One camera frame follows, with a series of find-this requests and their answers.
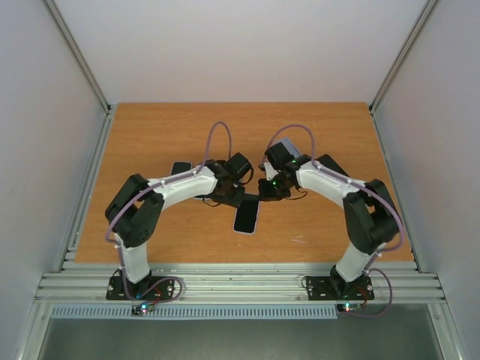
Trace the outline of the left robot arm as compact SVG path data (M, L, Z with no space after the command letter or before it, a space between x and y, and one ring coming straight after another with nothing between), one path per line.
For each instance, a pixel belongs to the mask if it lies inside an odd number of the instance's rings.
M254 169L241 153L228 160L206 160L184 172L163 178L130 176L107 206L105 240L116 246L124 289L135 299L151 289L147 241L162 211L195 197L238 208L245 195L242 179Z

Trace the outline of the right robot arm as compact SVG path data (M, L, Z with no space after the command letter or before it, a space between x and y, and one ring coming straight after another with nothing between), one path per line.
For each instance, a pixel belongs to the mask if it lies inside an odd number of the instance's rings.
M259 180L262 201L285 200L291 189L305 189L330 200L343 209L349 246L331 268L329 283L333 293L344 298L355 292L358 280L387 244L405 229L385 184L349 177L339 169L303 154L295 157L278 142L267 148L261 168L265 178Z

